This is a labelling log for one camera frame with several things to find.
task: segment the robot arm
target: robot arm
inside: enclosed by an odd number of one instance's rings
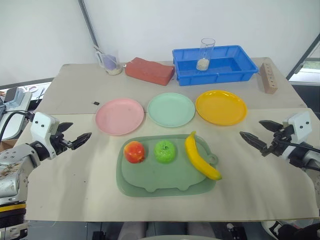
[[[75,150],[90,138],[84,133],[75,141],[64,139],[71,122],[60,123],[49,115],[34,115],[31,134],[34,142],[21,144],[0,153],[0,240],[27,236],[25,221],[28,177],[41,161],[54,159],[68,148]]]
[[[274,133],[270,147],[251,133],[241,131],[241,137],[258,149],[262,156],[274,154],[302,169],[314,184],[316,203],[320,209],[320,150],[305,142],[312,132],[309,113],[294,114],[282,124],[270,120],[259,123]]]

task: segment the yellow banana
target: yellow banana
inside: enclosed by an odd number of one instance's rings
[[[196,140],[195,140],[196,132],[193,131],[184,142],[186,154],[189,157],[192,165],[203,175],[212,180],[220,180],[222,176],[218,170],[216,170],[213,166],[207,163],[198,153]]]

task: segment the white wall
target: white wall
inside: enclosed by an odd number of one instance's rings
[[[77,0],[0,0],[0,86],[95,62]]]
[[[250,57],[271,57],[286,76],[320,32],[319,0],[86,1],[99,44],[119,59],[171,60],[172,49],[241,45]]]

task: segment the apple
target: apple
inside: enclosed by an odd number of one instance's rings
[[[169,140],[158,141],[154,146],[154,155],[159,163],[171,163],[176,157],[175,145]]]
[[[145,148],[138,141],[131,141],[125,145],[123,154],[128,162],[132,164],[138,164],[145,160]]]

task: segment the yellow plate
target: yellow plate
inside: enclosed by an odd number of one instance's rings
[[[198,114],[208,122],[217,125],[233,125],[247,115],[245,102],[237,95],[223,90],[202,93],[195,101]]]

